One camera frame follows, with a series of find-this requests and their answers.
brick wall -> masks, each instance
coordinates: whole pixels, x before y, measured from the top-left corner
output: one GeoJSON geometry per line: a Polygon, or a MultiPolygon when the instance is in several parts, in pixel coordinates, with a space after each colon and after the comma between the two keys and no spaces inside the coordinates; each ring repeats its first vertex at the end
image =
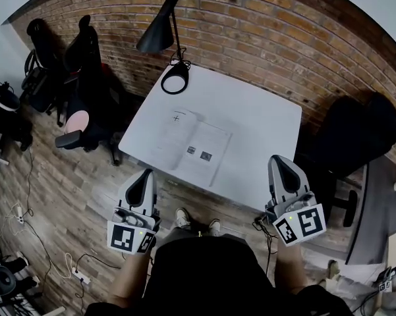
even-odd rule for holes
{"type": "MultiPolygon", "coordinates": [[[[145,55],[136,43],[164,0],[31,0],[10,21],[43,18],[68,45],[91,15],[101,57],[126,89],[146,95],[173,50],[145,55]]],[[[317,128],[340,96],[369,90],[396,106],[396,43],[348,0],[180,0],[176,8],[185,58],[298,103],[317,128]]],[[[389,153],[396,162],[396,145],[389,153]]]]}

pink cushion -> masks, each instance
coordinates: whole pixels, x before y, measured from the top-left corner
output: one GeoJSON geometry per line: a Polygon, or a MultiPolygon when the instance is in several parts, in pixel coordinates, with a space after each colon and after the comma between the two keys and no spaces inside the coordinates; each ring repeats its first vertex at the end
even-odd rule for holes
{"type": "Polygon", "coordinates": [[[90,121],[89,114],[84,111],[75,112],[66,122],[65,133],[74,132],[77,130],[85,131],[88,126],[88,122],[90,121]]]}

black shirt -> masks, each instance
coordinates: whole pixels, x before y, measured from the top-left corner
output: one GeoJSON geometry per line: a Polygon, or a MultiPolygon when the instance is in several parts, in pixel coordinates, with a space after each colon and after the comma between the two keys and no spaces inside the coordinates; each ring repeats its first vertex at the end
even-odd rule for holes
{"type": "Polygon", "coordinates": [[[275,289],[252,250],[229,238],[188,238],[156,252],[142,301],[134,309],[89,305],[91,315],[148,315],[151,312],[264,315],[352,315],[344,301],[321,286],[292,295],[275,289]]]}

desk lamp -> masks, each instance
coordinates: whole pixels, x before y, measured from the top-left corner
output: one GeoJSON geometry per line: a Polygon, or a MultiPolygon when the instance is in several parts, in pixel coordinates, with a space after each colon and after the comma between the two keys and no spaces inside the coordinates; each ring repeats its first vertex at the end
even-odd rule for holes
{"type": "Polygon", "coordinates": [[[170,65],[172,65],[173,68],[171,68],[168,73],[165,74],[163,80],[161,81],[162,89],[171,95],[181,93],[187,88],[190,68],[190,61],[183,59],[183,53],[186,48],[180,47],[179,34],[177,33],[176,18],[174,15],[174,7],[177,4],[177,1],[178,0],[165,0],[156,18],[146,29],[144,35],[142,35],[138,44],[136,45],[137,50],[141,51],[142,53],[159,53],[160,51],[171,47],[171,45],[174,43],[173,32],[170,25],[171,14],[177,42],[177,51],[174,54],[177,54],[178,61],[174,64],[172,63],[174,56],[173,54],[170,58],[170,65]],[[180,90],[169,92],[164,88],[164,83],[168,78],[173,76],[182,78],[184,86],[180,90]]]}

black lamp shade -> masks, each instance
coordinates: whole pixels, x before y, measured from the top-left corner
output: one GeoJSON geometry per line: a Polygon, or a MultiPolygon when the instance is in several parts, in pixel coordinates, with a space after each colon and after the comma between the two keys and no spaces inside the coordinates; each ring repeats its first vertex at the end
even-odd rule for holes
{"type": "Polygon", "coordinates": [[[170,14],[178,0],[165,0],[156,18],[152,21],[144,35],[136,45],[143,53],[159,53],[174,43],[171,31],[170,14]]]}

